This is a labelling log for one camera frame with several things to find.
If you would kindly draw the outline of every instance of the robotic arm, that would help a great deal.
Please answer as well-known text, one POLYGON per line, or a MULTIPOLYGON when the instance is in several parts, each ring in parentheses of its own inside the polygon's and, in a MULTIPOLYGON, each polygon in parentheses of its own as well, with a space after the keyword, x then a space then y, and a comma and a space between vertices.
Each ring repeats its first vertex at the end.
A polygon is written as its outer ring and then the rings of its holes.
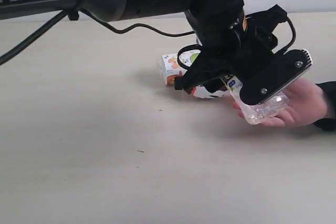
POLYGON ((230 76, 243 83, 241 99, 248 105, 263 103, 301 76, 311 59, 302 50, 288 51, 296 34, 287 13, 278 5, 245 15, 244 0, 0 0, 0 19, 60 10, 25 41, 0 57, 0 65, 12 59, 31 42, 67 15, 78 19, 83 12, 108 26, 107 22, 184 12, 202 45, 190 45, 179 52, 201 52, 175 88, 190 93, 204 85, 210 92, 224 87, 230 76), (288 22, 292 41, 276 53, 278 24, 288 22))

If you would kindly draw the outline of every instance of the screw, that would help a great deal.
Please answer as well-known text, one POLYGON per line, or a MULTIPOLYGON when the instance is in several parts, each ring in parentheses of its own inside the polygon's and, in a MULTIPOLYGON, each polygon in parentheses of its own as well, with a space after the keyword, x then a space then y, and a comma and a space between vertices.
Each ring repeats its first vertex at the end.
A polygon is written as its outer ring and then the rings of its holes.
POLYGON ((261 94, 267 94, 267 92, 268 92, 268 90, 265 89, 265 88, 261 89, 261 91, 260 91, 261 94))
POLYGON ((295 62, 295 67, 302 68, 302 66, 303 66, 303 62, 302 61, 295 62))

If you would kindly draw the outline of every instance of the beige table surface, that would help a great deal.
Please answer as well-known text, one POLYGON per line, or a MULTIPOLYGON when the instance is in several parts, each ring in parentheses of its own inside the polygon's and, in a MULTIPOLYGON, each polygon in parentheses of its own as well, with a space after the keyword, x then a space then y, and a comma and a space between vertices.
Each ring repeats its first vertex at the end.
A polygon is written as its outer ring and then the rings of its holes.
MULTIPOLYGON (((336 13, 291 17, 307 77, 336 78, 336 13)), ((2 51, 40 25, 0 24, 2 51)), ((336 135, 249 126, 166 88, 155 57, 193 42, 63 22, 0 67, 0 223, 335 223, 336 135)))

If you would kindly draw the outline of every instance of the black sleeve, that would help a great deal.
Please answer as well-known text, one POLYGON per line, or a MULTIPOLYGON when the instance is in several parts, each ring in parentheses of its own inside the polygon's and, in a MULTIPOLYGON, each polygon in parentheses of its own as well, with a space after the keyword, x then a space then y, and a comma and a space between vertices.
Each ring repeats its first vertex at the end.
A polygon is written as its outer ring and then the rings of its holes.
MULTIPOLYGON (((336 109, 336 81, 325 82, 317 85, 325 92, 326 96, 336 109)), ((335 119, 322 119, 315 122, 314 125, 324 131, 336 131, 335 119)))

